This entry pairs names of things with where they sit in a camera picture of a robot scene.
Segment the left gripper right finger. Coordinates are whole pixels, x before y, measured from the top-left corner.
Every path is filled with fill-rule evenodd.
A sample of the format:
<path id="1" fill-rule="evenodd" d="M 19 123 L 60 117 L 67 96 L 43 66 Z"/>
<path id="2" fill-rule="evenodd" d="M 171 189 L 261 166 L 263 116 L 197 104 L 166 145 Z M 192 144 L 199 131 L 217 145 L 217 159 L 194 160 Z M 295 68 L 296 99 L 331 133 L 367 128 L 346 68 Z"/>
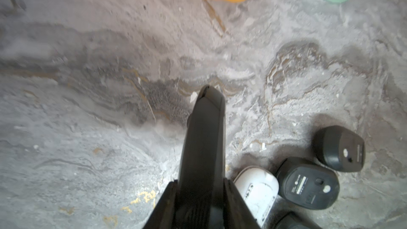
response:
<path id="1" fill-rule="evenodd" d="M 224 228 L 260 229 L 233 181 L 224 178 Z"/>

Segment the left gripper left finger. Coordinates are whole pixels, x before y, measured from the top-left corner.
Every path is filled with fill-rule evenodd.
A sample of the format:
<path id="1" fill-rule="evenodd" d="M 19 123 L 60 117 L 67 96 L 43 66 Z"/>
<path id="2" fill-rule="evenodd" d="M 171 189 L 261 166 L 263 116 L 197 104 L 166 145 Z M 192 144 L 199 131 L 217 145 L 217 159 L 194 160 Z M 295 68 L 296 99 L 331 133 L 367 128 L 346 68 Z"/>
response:
<path id="1" fill-rule="evenodd" d="M 176 212 L 177 187 L 177 180 L 168 183 L 143 229 L 173 228 L 173 221 Z"/>

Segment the white mouse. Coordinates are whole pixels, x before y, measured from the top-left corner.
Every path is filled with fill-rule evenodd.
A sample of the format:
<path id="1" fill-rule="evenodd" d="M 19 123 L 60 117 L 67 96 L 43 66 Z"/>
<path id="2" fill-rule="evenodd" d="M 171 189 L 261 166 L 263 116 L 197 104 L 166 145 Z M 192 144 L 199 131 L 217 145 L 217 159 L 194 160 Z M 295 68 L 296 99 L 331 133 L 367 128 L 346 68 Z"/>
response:
<path id="1" fill-rule="evenodd" d="M 262 228 L 277 199 L 277 178 L 262 167 L 248 166 L 237 175 L 234 184 L 255 221 Z"/>

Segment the black mouse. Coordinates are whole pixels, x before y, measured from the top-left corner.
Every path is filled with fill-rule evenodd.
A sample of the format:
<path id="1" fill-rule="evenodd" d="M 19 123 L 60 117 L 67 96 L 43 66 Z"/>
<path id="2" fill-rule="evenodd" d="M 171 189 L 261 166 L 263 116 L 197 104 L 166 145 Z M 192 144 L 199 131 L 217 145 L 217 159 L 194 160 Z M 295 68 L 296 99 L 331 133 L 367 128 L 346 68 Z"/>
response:
<path id="1" fill-rule="evenodd" d="M 316 163 L 289 157 L 276 172 L 279 195 L 298 206 L 323 210 L 337 200 L 340 183 L 337 175 Z"/>
<path id="2" fill-rule="evenodd" d="M 321 229 L 319 225 L 313 221 L 299 216 L 294 212 L 287 213 L 283 218 L 281 218 L 276 225 L 275 229 Z"/>
<path id="3" fill-rule="evenodd" d="M 189 117 L 177 187 L 178 229 L 223 227 L 225 99 L 204 86 Z"/>
<path id="4" fill-rule="evenodd" d="M 360 172 L 365 164 L 365 141 L 358 134 L 342 126 L 328 126 L 318 130 L 312 139 L 317 159 L 340 172 Z"/>

